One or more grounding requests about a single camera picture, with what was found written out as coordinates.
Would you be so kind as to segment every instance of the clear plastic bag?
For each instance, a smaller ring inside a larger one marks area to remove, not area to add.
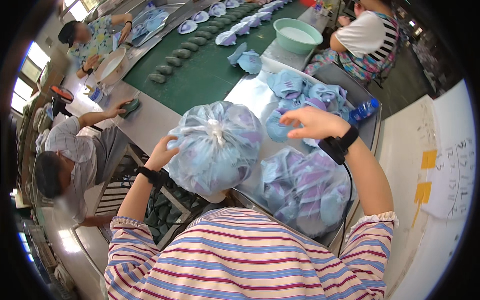
[[[246,180],[258,161],[263,130],[244,105],[217,101],[191,108],[169,134],[170,177],[184,189],[210,196]]]
[[[304,155],[285,147],[262,160],[263,197],[279,221],[308,237],[335,229],[350,196],[350,179],[322,149]],[[355,198],[353,187],[352,199]]]

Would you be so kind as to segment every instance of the worker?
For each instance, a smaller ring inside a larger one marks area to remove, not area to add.
[[[108,224],[113,215],[87,216],[84,193],[109,180],[119,156],[130,141],[118,127],[104,129],[99,135],[77,136],[80,129],[114,118],[126,110],[119,103],[104,112],[89,112],[69,117],[50,131],[45,151],[35,160],[34,177],[42,195],[53,199],[81,226]]]
[[[398,22],[390,8],[391,0],[355,0],[357,19],[340,16],[338,28],[330,37],[330,48],[314,55],[304,72],[314,76],[320,67],[335,63],[358,82],[385,80],[395,62],[398,48]]]
[[[286,112],[289,138],[342,137],[350,125],[313,108]],[[179,152],[160,140],[145,164],[159,171]],[[394,225],[387,178],[357,138],[345,156],[366,216],[347,235],[340,257],[257,211],[211,210],[160,252],[142,220],[152,184],[139,174],[111,222],[105,280],[110,299],[382,299]]]
[[[118,44],[121,44],[132,30],[130,13],[107,15],[85,24],[70,21],[63,26],[58,35],[59,41],[68,44],[67,55],[78,78],[83,78],[98,67],[104,55],[113,51],[112,28],[125,23]]]

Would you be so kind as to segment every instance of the black cap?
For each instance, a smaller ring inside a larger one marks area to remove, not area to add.
[[[75,40],[75,25],[79,23],[78,21],[70,21],[63,26],[59,33],[59,41],[62,44],[68,44],[70,48],[73,46],[73,41]]]

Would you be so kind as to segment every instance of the bag of shoe uppers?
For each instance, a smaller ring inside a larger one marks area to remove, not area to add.
[[[244,105],[217,101],[187,111],[168,134],[170,177],[184,189],[210,196],[246,180],[258,161],[263,129]]]

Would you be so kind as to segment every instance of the green plastic basin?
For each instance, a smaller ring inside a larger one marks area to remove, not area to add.
[[[280,30],[284,27],[292,27],[292,28],[299,29],[305,32],[306,34],[308,34],[313,39],[314,42],[305,43],[305,42],[301,42],[293,39],[294,36],[286,36],[280,32]],[[324,41],[324,37],[320,32],[318,32],[318,30],[315,29],[315,27],[299,20],[278,19],[275,22],[273,22],[273,28],[276,31],[276,38],[277,38],[278,44],[285,50],[288,50],[293,53],[307,54],[313,48],[315,48],[317,45],[321,44]]]

